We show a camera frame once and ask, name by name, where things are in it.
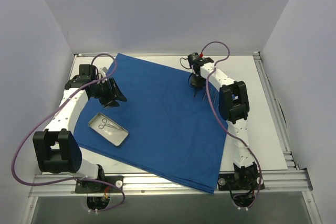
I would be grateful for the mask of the steel ring-handled forceps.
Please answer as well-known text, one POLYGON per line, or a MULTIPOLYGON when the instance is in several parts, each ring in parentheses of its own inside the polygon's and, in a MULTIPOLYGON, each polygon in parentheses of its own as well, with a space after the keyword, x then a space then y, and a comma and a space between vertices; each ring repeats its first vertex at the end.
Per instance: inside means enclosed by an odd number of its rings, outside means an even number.
POLYGON ((115 124, 113 121, 109 121, 107 118, 103 118, 101 120, 101 123, 98 125, 98 128, 100 130, 103 130, 103 129, 108 128, 108 127, 112 128, 112 129, 116 129, 116 130, 121 130, 121 131, 124 130, 123 127, 115 124))

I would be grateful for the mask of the steel instrument tray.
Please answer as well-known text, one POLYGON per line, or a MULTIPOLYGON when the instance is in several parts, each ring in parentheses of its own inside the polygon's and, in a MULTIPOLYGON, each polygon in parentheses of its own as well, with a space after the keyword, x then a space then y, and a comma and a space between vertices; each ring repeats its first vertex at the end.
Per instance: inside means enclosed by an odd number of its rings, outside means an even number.
POLYGON ((103 118, 107 118, 109 121, 113 121, 109 117, 104 115, 103 113, 99 112, 88 122, 88 126, 92 130, 94 130, 96 133, 98 133, 100 136, 102 136, 105 140, 113 144, 114 146, 120 146, 129 136, 129 132, 125 128, 123 131, 112 129, 109 127, 103 130, 100 130, 98 128, 98 125, 101 123, 101 120, 103 118))

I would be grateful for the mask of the blue surgical wrap cloth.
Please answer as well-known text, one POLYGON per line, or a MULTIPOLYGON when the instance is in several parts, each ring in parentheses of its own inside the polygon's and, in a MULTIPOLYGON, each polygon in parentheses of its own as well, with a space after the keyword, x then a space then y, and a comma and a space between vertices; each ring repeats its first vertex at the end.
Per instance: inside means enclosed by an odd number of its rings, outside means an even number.
POLYGON ((80 147, 206 193, 217 186, 226 133, 188 72, 118 54, 109 73, 127 102, 105 109, 90 99, 74 130, 80 147), (128 132, 114 146, 88 126, 103 113, 128 132))

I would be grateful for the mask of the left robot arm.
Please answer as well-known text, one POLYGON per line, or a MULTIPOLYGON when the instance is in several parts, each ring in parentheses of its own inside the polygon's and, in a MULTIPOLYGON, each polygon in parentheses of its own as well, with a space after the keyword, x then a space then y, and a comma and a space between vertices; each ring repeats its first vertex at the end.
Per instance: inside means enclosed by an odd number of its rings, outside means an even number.
POLYGON ((68 81, 59 111, 43 131, 34 133, 33 145, 42 172, 87 178, 87 186, 94 192, 100 192, 106 185, 103 168, 82 157, 74 137, 75 126, 91 98, 97 99, 104 108, 117 107, 118 101, 126 102, 127 99, 113 78, 80 88, 90 81, 81 82, 78 77, 68 81))

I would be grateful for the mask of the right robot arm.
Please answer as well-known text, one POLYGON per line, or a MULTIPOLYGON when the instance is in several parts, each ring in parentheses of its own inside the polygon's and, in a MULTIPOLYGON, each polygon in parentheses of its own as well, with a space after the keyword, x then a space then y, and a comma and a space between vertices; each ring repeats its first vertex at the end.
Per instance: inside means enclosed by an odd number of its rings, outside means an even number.
POLYGON ((202 57, 195 52, 187 56, 187 61, 192 70, 190 86, 195 90, 205 87, 208 98, 211 97, 210 84, 218 92, 218 111, 228 124, 226 134, 231 137, 234 146, 233 182, 236 187, 244 189, 259 176, 258 162, 249 148, 247 118, 250 107, 246 84, 217 69, 210 57, 202 57))

